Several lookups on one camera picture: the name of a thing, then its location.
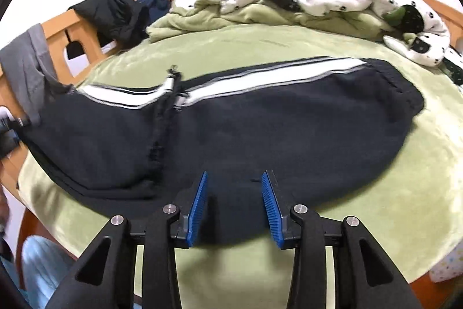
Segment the black pants with white stripe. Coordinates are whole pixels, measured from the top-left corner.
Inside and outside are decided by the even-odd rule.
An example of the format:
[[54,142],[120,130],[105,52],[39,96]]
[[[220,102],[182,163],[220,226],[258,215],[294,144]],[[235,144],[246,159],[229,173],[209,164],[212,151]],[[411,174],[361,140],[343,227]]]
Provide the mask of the black pants with white stripe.
[[260,178],[271,170],[315,206],[371,183],[396,158],[421,92],[378,59],[314,57],[151,88],[83,85],[19,133],[45,173],[93,211],[130,220],[209,178],[201,242],[264,232]]

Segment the light blue pant leg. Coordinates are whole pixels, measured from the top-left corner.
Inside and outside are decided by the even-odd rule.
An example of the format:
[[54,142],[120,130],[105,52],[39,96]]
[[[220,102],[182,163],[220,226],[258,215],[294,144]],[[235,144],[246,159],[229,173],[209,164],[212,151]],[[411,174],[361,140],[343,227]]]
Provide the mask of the light blue pant leg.
[[39,235],[26,238],[21,261],[27,298],[33,308],[45,308],[75,262],[62,247]]

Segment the green fleece bed blanket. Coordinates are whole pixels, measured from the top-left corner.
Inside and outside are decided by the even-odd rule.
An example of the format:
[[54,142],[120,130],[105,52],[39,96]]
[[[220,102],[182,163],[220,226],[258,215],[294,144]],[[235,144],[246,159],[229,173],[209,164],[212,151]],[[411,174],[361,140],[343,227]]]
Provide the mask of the green fleece bed blanket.
[[[235,24],[183,34],[110,57],[86,82],[160,84],[169,67],[186,78],[312,56],[378,58],[421,91],[425,108],[392,166],[374,183],[319,208],[334,219],[357,216],[408,281],[424,275],[462,239],[462,93],[384,45],[297,25]],[[293,253],[263,235],[232,247],[177,252],[184,308],[284,308]]]

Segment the grey garment on bedframe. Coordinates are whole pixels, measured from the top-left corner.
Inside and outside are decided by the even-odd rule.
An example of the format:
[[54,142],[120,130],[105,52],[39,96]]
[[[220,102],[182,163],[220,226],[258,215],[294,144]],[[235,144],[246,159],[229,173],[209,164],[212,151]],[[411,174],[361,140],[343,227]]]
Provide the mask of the grey garment on bedframe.
[[37,118],[47,103],[74,90],[73,85],[58,80],[39,23],[3,47],[0,59],[1,69],[17,101],[30,118]]

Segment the white patterned quilt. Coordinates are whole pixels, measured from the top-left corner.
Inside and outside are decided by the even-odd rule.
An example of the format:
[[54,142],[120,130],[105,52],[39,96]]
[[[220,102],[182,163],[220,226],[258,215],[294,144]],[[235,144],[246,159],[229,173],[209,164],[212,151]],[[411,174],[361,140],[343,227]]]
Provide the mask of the white patterned quilt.
[[[173,6],[193,9],[208,1],[227,14],[262,0],[173,0]],[[371,11],[401,36],[386,37],[388,48],[425,67],[439,67],[456,85],[462,85],[462,54],[451,46],[451,33],[423,0],[268,0],[290,12],[324,17],[330,12]]]

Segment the black jacket on bedframe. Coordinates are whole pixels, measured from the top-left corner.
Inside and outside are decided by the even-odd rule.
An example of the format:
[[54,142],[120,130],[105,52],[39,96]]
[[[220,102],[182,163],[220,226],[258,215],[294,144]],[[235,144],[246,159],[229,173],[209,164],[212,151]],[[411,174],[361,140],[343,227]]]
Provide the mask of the black jacket on bedframe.
[[148,8],[136,0],[84,0],[70,9],[124,49],[131,49],[148,37]]

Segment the navy blue garment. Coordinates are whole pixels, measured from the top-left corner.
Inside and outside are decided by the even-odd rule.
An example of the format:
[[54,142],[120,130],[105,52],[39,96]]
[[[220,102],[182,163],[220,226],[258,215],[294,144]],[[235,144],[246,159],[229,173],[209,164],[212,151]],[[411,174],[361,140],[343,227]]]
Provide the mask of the navy blue garment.
[[171,7],[170,0],[137,0],[148,10],[148,16],[145,22],[145,26],[148,27],[153,24],[156,20],[164,17]]

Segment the wooden bed frame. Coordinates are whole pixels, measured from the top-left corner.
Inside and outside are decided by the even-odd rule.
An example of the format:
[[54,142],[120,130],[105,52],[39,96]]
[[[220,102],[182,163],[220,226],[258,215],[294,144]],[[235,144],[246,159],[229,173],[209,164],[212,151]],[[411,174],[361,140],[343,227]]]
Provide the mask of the wooden bed frame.
[[[458,47],[462,42],[462,13],[438,0],[423,0],[436,11],[447,25],[451,34],[451,45]],[[69,82],[76,83],[88,76],[98,64],[105,62],[108,57],[120,50],[119,45],[111,47],[108,52],[101,50],[96,29],[79,17],[75,11],[69,10],[53,17],[42,24],[56,73]],[[66,47],[76,41],[82,44],[82,50],[88,53],[89,65],[79,73],[73,74],[67,65]],[[13,251],[19,253],[23,240],[32,233],[52,238],[44,223],[33,214],[31,207],[25,200],[25,190],[18,187],[18,177],[27,156],[26,147],[18,147],[12,154],[3,160],[4,170],[1,173],[1,182],[9,197],[10,205],[23,205],[25,212],[20,224],[15,227],[17,246]],[[425,308],[440,308],[450,302],[454,295],[462,290],[462,277],[454,277],[441,282],[433,282],[431,275],[425,273],[410,283]]]

